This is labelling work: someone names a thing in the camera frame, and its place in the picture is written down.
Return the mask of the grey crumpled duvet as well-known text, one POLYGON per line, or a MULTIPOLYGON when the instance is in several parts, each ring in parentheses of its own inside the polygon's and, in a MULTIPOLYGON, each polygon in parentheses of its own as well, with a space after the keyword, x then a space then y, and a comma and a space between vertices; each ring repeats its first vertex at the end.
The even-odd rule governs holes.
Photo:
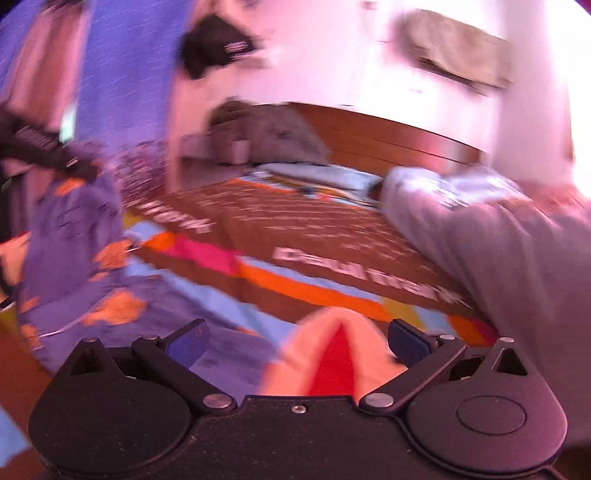
POLYGON ((590 201, 573 187, 458 198, 440 175, 394 167, 387 220, 458 280, 514 338, 566 411, 567 443, 590 444, 590 201))

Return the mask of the colourful paul frank bedsheet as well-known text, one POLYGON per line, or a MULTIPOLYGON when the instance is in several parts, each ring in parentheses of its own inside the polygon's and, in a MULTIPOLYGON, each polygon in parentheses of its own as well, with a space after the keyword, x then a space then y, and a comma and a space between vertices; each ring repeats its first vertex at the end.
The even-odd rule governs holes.
MULTIPOLYGON (((211 289, 240 330, 273 344, 256 394, 362 397, 404 371, 386 340, 398 318, 472 346, 497 339, 457 281, 338 191, 236 179, 122 207, 133 273, 143 262, 211 289)), ((2 242, 1 282, 32 354, 18 321, 30 231, 2 242)))

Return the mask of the black hanging bag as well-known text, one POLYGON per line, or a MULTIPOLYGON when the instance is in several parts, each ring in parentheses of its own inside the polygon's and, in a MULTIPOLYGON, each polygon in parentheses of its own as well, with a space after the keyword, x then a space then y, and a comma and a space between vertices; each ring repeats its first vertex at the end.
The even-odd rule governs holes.
POLYGON ((183 35, 179 60, 191 80, 204 78, 208 69, 226 67, 256 52, 252 37, 221 16, 209 14, 183 35))

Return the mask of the blue wardrobe curtain right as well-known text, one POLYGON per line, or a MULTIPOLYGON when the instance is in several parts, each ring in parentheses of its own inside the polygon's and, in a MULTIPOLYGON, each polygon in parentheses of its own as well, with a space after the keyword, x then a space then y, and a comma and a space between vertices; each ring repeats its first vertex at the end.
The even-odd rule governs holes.
POLYGON ((184 0, 92 3, 76 140, 119 152, 166 137, 177 48, 193 6, 184 0))

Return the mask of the beige cloth on wall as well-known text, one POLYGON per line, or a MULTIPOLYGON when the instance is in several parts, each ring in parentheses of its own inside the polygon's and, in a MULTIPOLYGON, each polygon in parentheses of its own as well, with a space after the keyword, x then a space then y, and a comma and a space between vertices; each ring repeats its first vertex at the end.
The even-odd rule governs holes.
POLYGON ((430 10, 403 17, 401 33, 413 60, 476 89, 507 89, 513 82, 511 44, 430 10))

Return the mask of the grey bedside cabinet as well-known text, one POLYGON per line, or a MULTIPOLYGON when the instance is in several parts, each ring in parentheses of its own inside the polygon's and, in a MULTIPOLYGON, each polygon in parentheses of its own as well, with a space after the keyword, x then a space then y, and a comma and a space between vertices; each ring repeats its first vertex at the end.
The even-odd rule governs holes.
POLYGON ((180 140, 180 157, 205 160, 218 165, 245 165, 249 162, 252 143, 232 140, 228 135, 185 135, 180 140))

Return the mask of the light blue pillow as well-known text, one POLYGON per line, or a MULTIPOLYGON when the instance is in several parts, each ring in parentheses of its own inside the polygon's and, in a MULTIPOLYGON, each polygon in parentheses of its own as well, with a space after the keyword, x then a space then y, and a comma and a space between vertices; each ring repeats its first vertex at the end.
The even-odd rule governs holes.
POLYGON ((382 182, 382 178, 375 174, 339 165, 267 163, 257 166, 253 172, 335 187, 360 195, 368 195, 375 185, 382 182))

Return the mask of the brown quilted jacket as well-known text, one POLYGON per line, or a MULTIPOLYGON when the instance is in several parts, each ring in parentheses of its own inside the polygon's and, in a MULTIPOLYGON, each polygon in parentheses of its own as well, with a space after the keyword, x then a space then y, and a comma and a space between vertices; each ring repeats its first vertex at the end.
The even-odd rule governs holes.
POLYGON ((252 143, 248 164, 308 163, 327 165, 331 150, 297 110, 287 104, 228 100, 214 108, 208 134, 252 143))

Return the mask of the pink quilted jacket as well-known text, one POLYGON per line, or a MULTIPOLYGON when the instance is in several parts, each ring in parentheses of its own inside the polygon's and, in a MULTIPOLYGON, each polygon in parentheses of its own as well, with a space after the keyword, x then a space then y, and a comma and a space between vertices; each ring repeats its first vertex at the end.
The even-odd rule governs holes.
POLYGON ((74 102, 90 7, 86 1, 45 1, 14 60, 3 99, 12 112, 60 131, 74 102))

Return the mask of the purple patterned pants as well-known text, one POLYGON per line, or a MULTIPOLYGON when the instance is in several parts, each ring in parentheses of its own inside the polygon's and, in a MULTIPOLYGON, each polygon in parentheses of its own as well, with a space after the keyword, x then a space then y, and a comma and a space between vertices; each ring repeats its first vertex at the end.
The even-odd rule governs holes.
POLYGON ((37 205, 18 283, 19 326, 36 360, 54 374, 84 337, 126 347, 202 319, 208 345, 190 371, 238 401, 258 393, 273 344, 240 330, 211 289, 143 262, 133 273, 112 176, 94 148, 70 142, 62 152, 71 164, 37 205))

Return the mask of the wooden headboard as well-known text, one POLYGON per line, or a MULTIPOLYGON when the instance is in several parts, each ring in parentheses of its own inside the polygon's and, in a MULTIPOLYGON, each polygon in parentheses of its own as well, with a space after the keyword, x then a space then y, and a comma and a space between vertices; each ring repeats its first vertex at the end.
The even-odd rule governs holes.
POLYGON ((291 102, 331 150, 329 159, 379 176, 395 166, 420 167, 441 175, 480 163, 470 145, 392 120, 349 110, 291 102))

